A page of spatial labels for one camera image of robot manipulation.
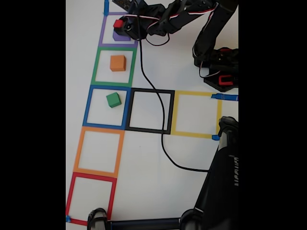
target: white table surface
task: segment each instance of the white table surface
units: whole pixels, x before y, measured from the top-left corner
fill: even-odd
[[[172,0],[148,0],[146,2],[148,4],[164,2],[163,4],[167,7]],[[104,1],[102,0],[66,0],[66,203],[91,85],[104,17],[103,11]],[[110,3],[109,11],[122,12],[123,10]],[[154,47],[143,41],[145,72],[156,88],[190,92],[218,92],[202,82],[198,76],[198,68],[193,65],[192,46],[207,18],[208,16],[204,15],[183,27],[179,32],[171,34],[171,40],[165,46]],[[151,37],[150,40],[158,44],[164,41],[165,37]],[[222,46],[238,47],[238,9],[217,38],[216,48]],[[207,70],[202,70],[203,75],[207,72]],[[141,73],[139,47],[132,87],[151,88]],[[232,89],[226,93],[238,94],[238,89]],[[142,98],[148,100],[148,103],[142,101]],[[180,96],[180,102],[186,101],[186,104],[193,106],[198,101],[193,98],[196,97]],[[132,111],[134,118],[131,115],[131,124],[137,124],[140,120],[142,125],[152,122],[149,124],[150,127],[160,126],[162,112],[159,103],[155,100],[157,98],[152,97],[150,93],[144,94],[144,97],[135,95],[135,107]],[[183,105],[179,103],[177,131],[192,129],[195,126],[192,121],[190,125],[180,122],[190,116],[189,112],[181,107]],[[209,112],[215,109],[212,101],[208,100],[206,109],[200,106],[193,119],[203,119],[204,123],[200,126],[214,132],[216,124],[213,122],[212,127],[210,126],[211,114]],[[222,115],[231,115],[238,119],[238,102],[224,103],[223,101]],[[165,136],[165,147],[169,155],[179,164],[187,167],[209,168],[217,145],[218,141],[206,138]],[[159,134],[125,131],[112,219],[180,217],[185,210],[193,208],[205,176],[206,173],[188,172],[173,166],[162,151]],[[88,203],[92,204],[97,203],[97,207],[99,204],[108,202],[107,200],[101,201],[104,197],[104,190],[109,189],[107,185],[96,186],[87,182],[86,184],[89,186],[86,188],[88,190],[103,188],[101,188],[101,197],[84,195],[84,200],[87,199]],[[81,201],[80,204],[74,201],[75,204],[72,204],[71,208],[82,209],[82,195],[85,193],[86,190],[83,191],[82,188],[76,192]],[[81,215],[82,210],[74,210],[73,213]],[[66,223],[66,229],[85,230],[86,227]]]

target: black cable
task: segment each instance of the black cable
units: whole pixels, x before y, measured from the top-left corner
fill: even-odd
[[[210,170],[203,170],[203,169],[192,169],[192,168],[187,168],[187,167],[183,167],[180,166],[178,164],[176,164],[168,155],[168,153],[166,152],[165,148],[164,148],[164,143],[163,143],[163,134],[164,134],[164,123],[165,123],[165,109],[164,109],[164,105],[162,102],[162,99],[159,95],[158,90],[155,88],[155,86],[150,82],[150,80],[146,77],[146,74],[144,72],[143,69],[143,50],[142,50],[142,40],[141,40],[141,26],[140,26],[140,11],[138,11],[138,30],[139,30],[139,43],[140,43],[140,57],[141,57],[141,70],[142,70],[142,74],[145,77],[145,79],[148,81],[148,83],[151,85],[151,87],[155,90],[155,93],[158,95],[158,98],[160,100],[161,106],[162,106],[162,111],[163,111],[163,121],[162,121],[162,129],[161,129],[161,144],[162,144],[162,149],[165,153],[165,155],[169,158],[169,160],[178,168],[184,169],[184,170],[188,170],[188,171],[194,171],[194,172],[203,172],[203,173],[208,173],[210,172]]]
[[[146,38],[146,41],[147,41],[149,44],[151,44],[152,46],[163,46],[163,45],[165,45],[166,43],[169,42],[169,39],[170,39],[169,33],[167,33],[167,37],[168,37],[168,40],[167,40],[166,42],[164,42],[163,44],[159,44],[159,45],[156,45],[156,44],[151,43],[150,41],[147,40],[147,38]]]

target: yellow square outline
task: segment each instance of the yellow square outline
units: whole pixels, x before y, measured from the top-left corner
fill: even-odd
[[[177,123],[177,114],[178,114],[178,104],[179,104],[179,96],[180,95],[195,95],[195,96],[208,96],[211,97],[213,92],[193,92],[193,91],[175,91],[174,97],[174,108],[173,108],[173,118],[172,118],[172,128],[171,135],[176,136],[185,136],[185,137],[194,137],[194,138],[212,138],[213,134],[203,134],[203,133],[191,133],[191,132],[181,132],[176,131],[176,123]],[[222,117],[222,100],[217,100],[217,114],[216,114],[216,134],[218,134],[219,127],[219,119]]]

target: purple square outline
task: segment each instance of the purple square outline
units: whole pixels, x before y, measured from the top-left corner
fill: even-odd
[[[109,15],[124,15],[125,12],[109,12]],[[98,47],[127,47],[127,48],[137,48],[138,47],[138,41],[134,41],[134,44],[104,44],[102,43],[102,39],[104,37],[105,28],[106,28],[106,17],[104,16],[104,19],[102,21],[102,28],[99,38],[99,44]]]

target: blue tape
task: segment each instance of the blue tape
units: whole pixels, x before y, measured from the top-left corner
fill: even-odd
[[[104,10],[104,16],[109,15],[109,0],[105,0],[105,10]]]
[[[66,222],[70,223],[71,222],[71,217],[66,215]]]
[[[226,100],[226,101],[239,101],[239,95],[232,95],[232,94],[212,94],[211,98],[219,99],[219,100]]]
[[[220,140],[219,135],[212,135],[212,140]]]

